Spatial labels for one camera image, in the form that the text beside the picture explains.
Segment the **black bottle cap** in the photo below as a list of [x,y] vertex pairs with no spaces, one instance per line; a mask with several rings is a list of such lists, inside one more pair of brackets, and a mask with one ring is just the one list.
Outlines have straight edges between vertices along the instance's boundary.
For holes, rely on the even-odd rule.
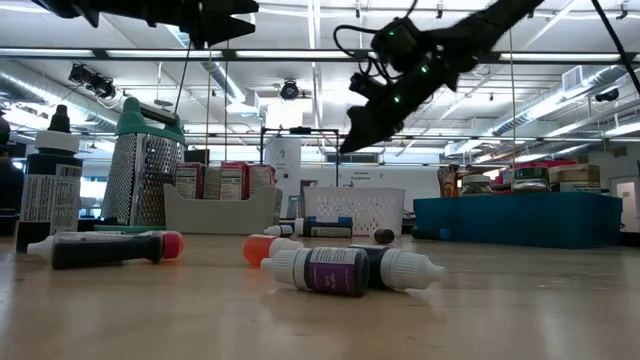
[[57,131],[70,134],[69,116],[67,116],[67,107],[58,105],[56,113],[51,117],[51,124],[47,129],[49,131]]

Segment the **red bottle cap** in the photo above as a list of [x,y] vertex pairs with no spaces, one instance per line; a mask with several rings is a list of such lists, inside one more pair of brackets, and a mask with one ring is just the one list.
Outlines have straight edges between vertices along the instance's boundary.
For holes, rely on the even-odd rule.
[[182,240],[182,234],[179,232],[166,232],[162,234],[162,242],[164,259],[175,259],[182,253],[184,240]]

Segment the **box grater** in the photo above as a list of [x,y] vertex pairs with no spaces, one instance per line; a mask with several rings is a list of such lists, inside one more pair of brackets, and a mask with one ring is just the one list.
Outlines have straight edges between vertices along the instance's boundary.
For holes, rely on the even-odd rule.
[[[145,117],[164,123],[164,129],[147,125]],[[185,149],[180,118],[128,98],[116,135],[102,216],[112,225],[164,226],[163,187],[175,185]]]

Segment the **white door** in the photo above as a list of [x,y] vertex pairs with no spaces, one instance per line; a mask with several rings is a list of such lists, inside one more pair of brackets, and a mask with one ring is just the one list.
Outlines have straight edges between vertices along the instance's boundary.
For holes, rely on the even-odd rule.
[[638,202],[636,198],[638,189],[636,177],[611,180],[613,195],[622,199],[622,223],[627,231],[638,232]]

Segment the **green grater handle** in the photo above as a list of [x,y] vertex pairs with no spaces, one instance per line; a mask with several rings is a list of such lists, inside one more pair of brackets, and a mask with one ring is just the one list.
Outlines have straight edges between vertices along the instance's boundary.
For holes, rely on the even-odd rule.
[[160,136],[185,145],[184,132],[180,127],[180,117],[173,114],[174,120],[167,122],[164,129],[158,129],[147,125],[145,117],[140,112],[140,101],[134,97],[127,98],[122,107],[122,115],[118,119],[116,126],[116,135],[124,134],[150,134]]

